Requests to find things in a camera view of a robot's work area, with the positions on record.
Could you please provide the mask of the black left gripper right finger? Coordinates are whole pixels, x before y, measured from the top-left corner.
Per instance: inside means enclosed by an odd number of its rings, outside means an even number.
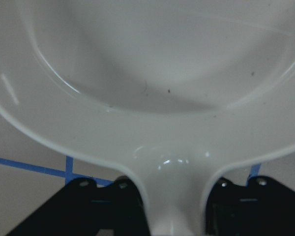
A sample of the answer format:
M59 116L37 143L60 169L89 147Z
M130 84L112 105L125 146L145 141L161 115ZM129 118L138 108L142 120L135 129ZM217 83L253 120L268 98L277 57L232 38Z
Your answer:
M267 176L220 178L206 203L209 236L295 236L295 191Z

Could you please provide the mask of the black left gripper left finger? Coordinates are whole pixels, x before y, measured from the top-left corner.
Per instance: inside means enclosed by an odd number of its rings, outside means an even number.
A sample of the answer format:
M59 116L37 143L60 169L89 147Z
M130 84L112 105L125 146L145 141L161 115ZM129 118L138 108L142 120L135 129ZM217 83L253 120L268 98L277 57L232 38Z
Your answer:
M9 236L148 236L150 229L136 185L119 177L105 187L90 178L70 181L14 227Z

